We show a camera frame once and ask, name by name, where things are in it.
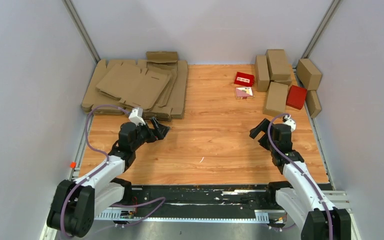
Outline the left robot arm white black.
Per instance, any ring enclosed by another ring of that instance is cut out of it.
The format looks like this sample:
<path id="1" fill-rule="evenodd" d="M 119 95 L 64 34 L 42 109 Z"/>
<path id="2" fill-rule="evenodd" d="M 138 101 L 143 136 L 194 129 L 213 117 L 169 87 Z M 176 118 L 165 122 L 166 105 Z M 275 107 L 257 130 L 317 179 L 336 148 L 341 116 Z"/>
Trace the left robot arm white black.
<path id="1" fill-rule="evenodd" d="M 139 147 L 163 140 L 170 131 L 169 126 L 154 117 L 150 122 L 152 127 L 147 123 L 123 123 L 118 140 L 100 165 L 83 177 L 58 184 L 46 220 L 48 227 L 59 230 L 66 238 L 81 238 L 89 232 L 94 218 L 108 207 L 132 203 L 131 182 L 118 176 L 133 164 Z"/>

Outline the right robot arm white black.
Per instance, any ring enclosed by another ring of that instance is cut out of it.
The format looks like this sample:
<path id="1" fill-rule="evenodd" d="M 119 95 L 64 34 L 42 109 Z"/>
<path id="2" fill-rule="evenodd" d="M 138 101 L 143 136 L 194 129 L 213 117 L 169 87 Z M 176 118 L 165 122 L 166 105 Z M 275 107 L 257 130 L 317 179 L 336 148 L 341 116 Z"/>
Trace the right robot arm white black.
<path id="1" fill-rule="evenodd" d="M 273 165 L 286 178 L 268 184 L 266 204 L 272 209 L 282 207 L 300 229 L 302 240 L 350 240 L 349 212 L 328 199 L 311 176 L 302 155 L 293 149 L 296 122 L 288 113 L 279 117 L 281 123 L 265 118 L 249 132 L 252 139 L 263 133 L 259 145 L 270 152 Z"/>

